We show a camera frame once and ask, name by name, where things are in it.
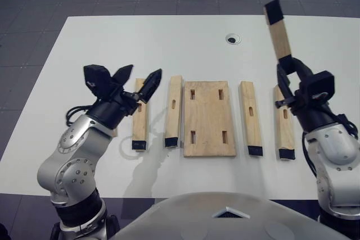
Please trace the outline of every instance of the wooden plank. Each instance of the wooden plank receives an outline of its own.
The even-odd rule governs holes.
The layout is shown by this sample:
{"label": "wooden plank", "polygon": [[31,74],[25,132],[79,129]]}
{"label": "wooden plank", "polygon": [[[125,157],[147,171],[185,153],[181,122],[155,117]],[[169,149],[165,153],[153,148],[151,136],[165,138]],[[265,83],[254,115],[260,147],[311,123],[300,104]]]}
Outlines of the wooden plank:
{"label": "wooden plank", "polygon": [[278,0],[265,5],[264,14],[269,26],[272,44],[274,46],[276,58],[279,60],[284,57],[291,57],[291,49],[287,32],[285,29],[284,18]]}
{"label": "wooden plank", "polygon": [[242,81],[239,87],[239,95],[242,101],[242,112],[245,119],[246,141],[248,143],[247,148],[249,154],[262,156],[263,146],[253,82]]}
{"label": "wooden plank", "polygon": [[[145,79],[137,78],[135,81],[135,91],[139,91]],[[139,101],[139,107],[133,114],[133,139],[132,148],[137,151],[146,149],[147,139],[147,107],[148,105]]]}
{"label": "wooden plank", "polygon": [[[279,86],[274,88],[274,99],[275,101],[282,101],[284,99]],[[291,112],[285,106],[275,110],[276,146],[279,151],[279,157],[285,160],[294,160],[295,145]]]}
{"label": "wooden plank", "polygon": [[172,76],[169,86],[168,114],[165,126],[165,146],[178,146],[178,137],[181,123],[181,75]]}
{"label": "wooden plank", "polygon": [[186,81],[184,156],[236,156],[227,81]]}

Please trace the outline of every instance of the white table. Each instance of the white table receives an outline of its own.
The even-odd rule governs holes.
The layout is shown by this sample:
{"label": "white table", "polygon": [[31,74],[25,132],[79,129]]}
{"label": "white table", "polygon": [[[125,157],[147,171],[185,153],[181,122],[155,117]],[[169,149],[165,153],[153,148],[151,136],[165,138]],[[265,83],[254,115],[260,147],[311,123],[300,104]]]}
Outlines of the white table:
{"label": "white table", "polygon": [[[314,72],[336,78],[330,101],[357,126],[359,106],[360,19],[287,16],[293,56]],[[225,36],[242,37],[237,46]],[[273,87],[276,58],[264,16],[91,16],[66,21],[20,116],[0,163],[0,192],[48,195],[37,183],[40,164],[55,150],[65,129],[65,112],[95,98],[86,88],[83,66],[99,64],[111,73],[134,64],[135,78],[162,68],[163,80],[150,101],[149,149],[131,150],[132,118],[100,159],[96,181],[102,197],[170,197],[199,191],[251,193],[270,199],[315,199],[315,179],[301,148],[301,127],[294,119],[296,160],[276,159]],[[168,83],[228,80],[235,126],[236,158],[183,157],[183,149],[163,147]],[[247,154],[237,87],[255,84],[264,156]],[[291,77],[292,89],[298,79]]]}

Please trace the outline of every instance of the rectangular wooden board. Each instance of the rectangular wooden board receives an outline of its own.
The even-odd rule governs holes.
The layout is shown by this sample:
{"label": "rectangular wooden board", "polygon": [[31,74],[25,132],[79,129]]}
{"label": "rectangular wooden board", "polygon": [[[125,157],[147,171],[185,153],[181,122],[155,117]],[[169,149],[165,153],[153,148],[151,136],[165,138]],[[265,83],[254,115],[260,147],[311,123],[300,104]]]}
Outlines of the rectangular wooden board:
{"label": "rectangular wooden board", "polygon": [[186,81],[184,157],[236,156],[227,81]]}
{"label": "rectangular wooden board", "polygon": [[[274,99],[275,101],[284,99],[279,86],[274,88]],[[293,160],[295,159],[295,145],[291,112],[285,106],[275,110],[276,149],[279,151],[281,159]]]}
{"label": "rectangular wooden board", "polygon": [[172,76],[168,94],[168,114],[165,126],[165,146],[178,146],[178,137],[181,123],[182,77]]}
{"label": "rectangular wooden board", "polygon": [[260,123],[253,82],[242,81],[240,83],[239,91],[239,95],[241,95],[242,100],[242,110],[245,119],[246,142],[249,154],[253,156],[262,156],[263,146],[261,141]]}
{"label": "rectangular wooden board", "polygon": [[[135,81],[135,91],[139,91],[145,79],[137,78]],[[133,114],[133,139],[132,148],[137,151],[146,150],[147,139],[147,104],[139,101],[140,105]]]}

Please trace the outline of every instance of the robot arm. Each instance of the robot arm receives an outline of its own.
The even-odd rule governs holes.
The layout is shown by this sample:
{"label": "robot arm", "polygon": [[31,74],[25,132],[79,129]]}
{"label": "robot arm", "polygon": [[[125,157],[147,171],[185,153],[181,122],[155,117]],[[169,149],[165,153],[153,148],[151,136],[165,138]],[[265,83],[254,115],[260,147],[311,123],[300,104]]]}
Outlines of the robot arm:
{"label": "robot arm", "polygon": [[[294,72],[300,78],[295,95],[287,78]],[[279,62],[277,77],[285,99],[276,106],[289,106],[304,130],[305,158],[317,178],[320,222],[360,239],[360,144],[356,127],[329,108],[327,101],[335,93],[334,76],[328,71],[313,74],[300,60],[291,58]]]}
{"label": "robot arm", "polygon": [[72,123],[55,152],[38,170],[38,182],[50,191],[51,202],[61,219],[61,239],[89,234],[96,239],[110,237],[104,224],[105,203],[94,179],[96,164],[111,142],[113,130],[125,116],[135,112],[139,100],[149,101],[161,80],[159,69],[148,76],[139,92],[128,93],[123,85],[132,67],[122,67],[113,77],[102,66],[84,67],[86,85],[97,101]]}

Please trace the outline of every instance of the wooden stick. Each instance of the wooden stick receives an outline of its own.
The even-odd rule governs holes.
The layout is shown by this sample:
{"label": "wooden stick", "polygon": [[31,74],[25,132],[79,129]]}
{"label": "wooden stick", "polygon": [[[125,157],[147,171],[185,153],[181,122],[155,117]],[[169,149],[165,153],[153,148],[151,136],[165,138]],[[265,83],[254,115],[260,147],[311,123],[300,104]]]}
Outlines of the wooden stick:
{"label": "wooden stick", "polygon": [[[279,86],[274,88],[275,101],[282,101],[284,99]],[[275,109],[276,118],[276,145],[279,151],[280,159],[294,160],[294,131],[293,123],[291,121],[291,112],[286,107]]]}
{"label": "wooden stick", "polygon": [[239,90],[239,95],[241,95],[242,100],[242,110],[245,118],[246,139],[249,154],[253,156],[262,156],[263,146],[261,142],[254,84],[251,81],[242,81],[240,83]]}
{"label": "wooden stick", "polygon": [[264,14],[266,17],[266,22],[269,26],[276,58],[278,61],[280,61],[291,57],[291,49],[289,40],[287,38],[285,24],[283,21],[284,18],[279,0],[274,0],[270,3],[267,3],[264,6]]}
{"label": "wooden stick", "polygon": [[178,137],[181,123],[181,75],[172,76],[170,79],[168,97],[168,115],[165,126],[165,147],[178,146]]}
{"label": "wooden stick", "polygon": [[[135,81],[135,91],[139,91],[145,79],[137,78]],[[138,151],[146,149],[147,139],[147,104],[139,101],[140,105],[133,114],[133,140],[132,148]]]}

